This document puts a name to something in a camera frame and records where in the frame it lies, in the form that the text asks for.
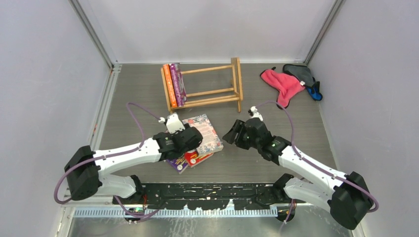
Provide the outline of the orange treehouse book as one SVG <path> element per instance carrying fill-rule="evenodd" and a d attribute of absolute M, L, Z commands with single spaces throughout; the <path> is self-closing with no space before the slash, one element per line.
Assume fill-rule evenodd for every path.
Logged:
<path fill-rule="evenodd" d="M 176 96 L 175 96 L 175 92 L 174 92 L 174 86 L 173 86 L 173 83 L 172 83 L 172 77 L 171 77 L 171 73 L 170 73 L 169 64 L 164 64 L 163 65 L 163 71 L 164 71 L 164 75 L 165 75 L 165 81 L 166 81 L 170 106 L 172 108 L 176 108 L 177 107 L 177 100 L 176 100 Z"/>

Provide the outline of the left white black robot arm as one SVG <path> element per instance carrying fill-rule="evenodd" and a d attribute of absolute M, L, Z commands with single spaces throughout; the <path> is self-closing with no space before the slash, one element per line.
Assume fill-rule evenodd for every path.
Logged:
<path fill-rule="evenodd" d="M 113 195 L 133 204 L 144 197 L 137 176 L 114 176 L 131 166 L 173 160 L 200 146 L 203 136 L 195 127 L 175 133 L 160 132 L 143 142 L 110 150 L 93 151 L 89 145 L 74 153 L 64 167 L 71 200 L 93 195 Z"/>

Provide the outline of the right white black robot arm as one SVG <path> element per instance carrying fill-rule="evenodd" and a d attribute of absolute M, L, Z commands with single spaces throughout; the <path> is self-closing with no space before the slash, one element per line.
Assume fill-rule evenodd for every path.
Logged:
<path fill-rule="evenodd" d="M 301 176 L 298 179 L 285 173 L 273 184 L 279 202 L 293 199 L 315 205 L 349 230 L 354 230 L 367 213 L 377 211 L 378 202 L 360 174 L 346 174 L 316 161 L 292 142 L 272 135 L 259 118 L 236 120 L 222 139 L 241 149 L 254 148 L 265 160 Z"/>

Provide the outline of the floral Alcott book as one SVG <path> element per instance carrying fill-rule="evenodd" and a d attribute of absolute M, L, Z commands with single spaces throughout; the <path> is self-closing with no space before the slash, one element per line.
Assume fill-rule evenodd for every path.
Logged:
<path fill-rule="evenodd" d="M 196 149 L 200 156 L 222 151 L 224 146 L 206 114 L 183 119 L 182 122 L 197 128 L 201 133 L 203 141 Z"/>

